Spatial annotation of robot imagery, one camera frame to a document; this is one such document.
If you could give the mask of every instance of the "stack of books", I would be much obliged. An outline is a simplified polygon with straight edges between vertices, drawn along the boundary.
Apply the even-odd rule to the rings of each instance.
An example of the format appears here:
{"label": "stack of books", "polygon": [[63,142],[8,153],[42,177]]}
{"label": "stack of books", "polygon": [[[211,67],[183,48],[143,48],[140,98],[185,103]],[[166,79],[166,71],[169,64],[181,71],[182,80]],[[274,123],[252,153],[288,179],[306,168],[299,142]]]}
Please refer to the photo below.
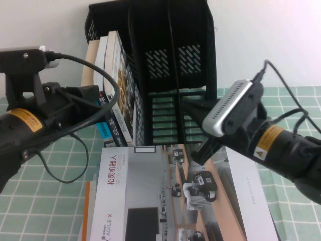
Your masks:
{"label": "stack of books", "polygon": [[[105,70],[117,82],[120,90],[120,98],[113,106],[110,117],[105,122],[97,124],[104,139],[104,146],[126,147],[143,143],[142,136],[136,133],[136,126],[141,122],[136,121],[139,119],[136,114],[139,111],[137,106],[142,106],[142,99],[118,32],[112,31],[100,40],[90,41],[86,60]],[[108,103],[115,94],[107,79],[86,66],[83,69],[81,85],[99,87],[98,105]]]}

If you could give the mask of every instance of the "screw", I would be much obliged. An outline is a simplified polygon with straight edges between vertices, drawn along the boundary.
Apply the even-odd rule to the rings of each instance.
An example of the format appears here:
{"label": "screw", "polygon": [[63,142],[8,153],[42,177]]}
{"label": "screw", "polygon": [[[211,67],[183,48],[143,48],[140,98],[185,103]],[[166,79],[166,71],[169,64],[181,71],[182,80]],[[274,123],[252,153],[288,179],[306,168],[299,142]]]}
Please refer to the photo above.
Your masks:
{"label": "screw", "polygon": [[22,159],[26,160],[26,159],[28,159],[28,157],[29,157],[29,155],[28,155],[28,150],[24,150],[24,151],[22,152]]}

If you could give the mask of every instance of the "warning sticker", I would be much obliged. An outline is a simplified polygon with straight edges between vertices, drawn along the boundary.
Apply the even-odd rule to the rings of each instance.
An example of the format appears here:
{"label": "warning sticker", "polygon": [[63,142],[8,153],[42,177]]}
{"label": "warning sticker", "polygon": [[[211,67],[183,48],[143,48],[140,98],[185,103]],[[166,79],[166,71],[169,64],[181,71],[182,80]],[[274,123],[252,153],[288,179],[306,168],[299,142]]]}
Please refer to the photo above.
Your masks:
{"label": "warning sticker", "polygon": [[15,108],[8,111],[8,113],[20,118],[29,126],[32,132],[36,132],[42,128],[42,124],[38,118],[26,109]]}
{"label": "warning sticker", "polygon": [[283,130],[284,130],[283,128],[278,126],[269,127],[261,136],[254,150],[253,156],[264,161],[275,139]]}
{"label": "warning sticker", "polygon": [[256,147],[255,150],[254,150],[253,156],[257,157],[258,159],[261,159],[262,161],[264,161],[265,157],[266,157],[266,154],[267,154],[266,150],[263,150],[262,148]]}

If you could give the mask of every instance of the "checkered tablecloth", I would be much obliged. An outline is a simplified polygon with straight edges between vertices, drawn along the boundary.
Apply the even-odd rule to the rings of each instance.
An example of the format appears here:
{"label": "checkered tablecloth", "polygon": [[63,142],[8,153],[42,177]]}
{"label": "checkered tablecloth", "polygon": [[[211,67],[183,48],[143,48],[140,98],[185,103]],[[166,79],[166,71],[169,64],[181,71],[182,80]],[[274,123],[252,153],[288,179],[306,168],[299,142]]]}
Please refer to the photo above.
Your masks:
{"label": "checkered tablecloth", "polygon": [[[321,127],[321,86],[294,87],[292,90]],[[225,92],[226,89],[219,89],[219,96]],[[265,88],[262,101],[271,117],[296,107],[285,88]],[[1,99],[0,113],[6,108],[6,100]],[[292,130],[299,116],[291,116],[279,125]],[[308,122],[301,125],[299,133],[321,139]],[[83,129],[77,135],[90,151],[85,176],[73,184],[61,184],[47,174],[39,158],[28,161],[0,195],[1,241],[77,240],[83,218],[85,183],[96,173],[103,146],[95,126]],[[85,166],[85,150],[72,138],[58,140],[43,154],[52,172],[63,179],[73,179]],[[266,168],[259,166],[259,173],[281,239],[321,240],[321,206],[313,204],[291,182]]]}

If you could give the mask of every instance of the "mesh basket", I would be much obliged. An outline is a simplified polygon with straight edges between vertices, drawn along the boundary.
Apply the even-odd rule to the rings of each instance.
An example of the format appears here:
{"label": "mesh basket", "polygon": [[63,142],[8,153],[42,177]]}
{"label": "mesh basket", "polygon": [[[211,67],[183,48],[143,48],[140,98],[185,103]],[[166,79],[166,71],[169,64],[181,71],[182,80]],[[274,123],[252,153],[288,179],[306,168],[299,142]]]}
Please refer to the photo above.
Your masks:
{"label": "mesh basket", "polygon": [[200,143],[182,98],[217,99],[213,18],[205,0],[118,0],[89,5],[87,41],[119,32],[142,100],[141,145]]}

